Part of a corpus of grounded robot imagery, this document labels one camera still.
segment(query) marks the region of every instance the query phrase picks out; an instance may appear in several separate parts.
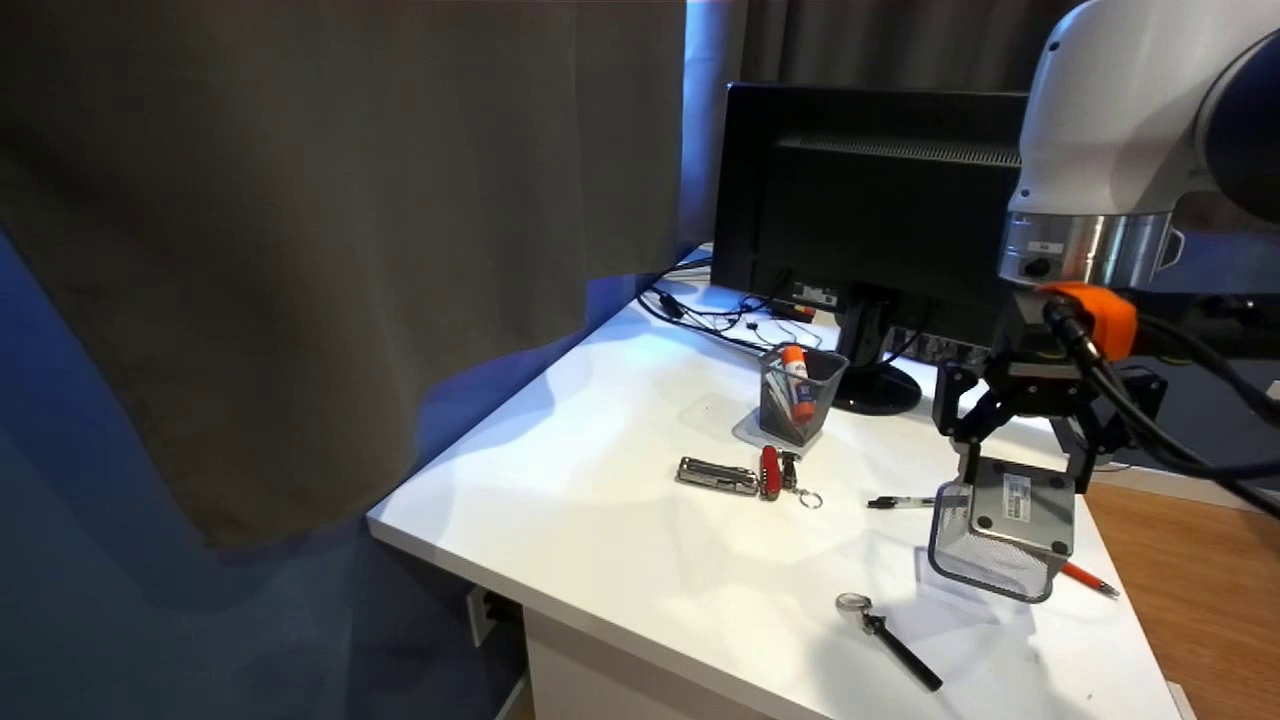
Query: black pen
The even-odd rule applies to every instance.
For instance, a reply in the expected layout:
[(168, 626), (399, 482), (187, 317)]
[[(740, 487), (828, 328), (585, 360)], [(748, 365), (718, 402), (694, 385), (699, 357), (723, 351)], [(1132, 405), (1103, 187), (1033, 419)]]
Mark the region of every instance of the black pen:
[(933, 507), (933, 496), (870, 496), (867, 507)]

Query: cup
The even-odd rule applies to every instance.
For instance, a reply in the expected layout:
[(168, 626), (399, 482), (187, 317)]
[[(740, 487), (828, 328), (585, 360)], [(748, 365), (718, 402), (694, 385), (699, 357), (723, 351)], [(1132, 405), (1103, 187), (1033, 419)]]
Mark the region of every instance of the cup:
[(774, 346), (759, 360), (759, 431), (804, 448), (828, 419), (848, 360), (838, 351)]

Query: black monitor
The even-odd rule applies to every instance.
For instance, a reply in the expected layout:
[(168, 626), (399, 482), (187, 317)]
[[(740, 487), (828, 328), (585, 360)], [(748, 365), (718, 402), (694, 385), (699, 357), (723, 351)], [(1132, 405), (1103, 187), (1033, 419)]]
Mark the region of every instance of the black monitor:
[(834, 405), (913, 409), (883, 333), (986, 346), (1020, 121), (1020, 92), (732, 84), (711, 283), (833, 309), (851, 360)]

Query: monitor stand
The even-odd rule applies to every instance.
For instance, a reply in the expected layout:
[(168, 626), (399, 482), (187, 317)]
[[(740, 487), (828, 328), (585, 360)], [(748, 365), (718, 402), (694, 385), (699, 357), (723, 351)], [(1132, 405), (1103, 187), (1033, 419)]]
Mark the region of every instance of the monitor stand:
[(919, 405), (919, 385), (883, 360), (893, 301), (865, 301), (838, 314), (834, 351), (848, 357), (848, 373), (834, 392), (834, 409), (860, 416), (899, 416)]

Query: wooden surface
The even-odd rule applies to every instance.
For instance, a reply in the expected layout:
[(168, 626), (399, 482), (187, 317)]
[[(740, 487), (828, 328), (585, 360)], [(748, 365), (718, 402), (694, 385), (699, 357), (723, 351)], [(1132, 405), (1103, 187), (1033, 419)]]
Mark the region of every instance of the wooden surface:
[(1280, 715), (1280, 523), (1101, 482), (1086, 507), (1167, 681), (1198, 720)]

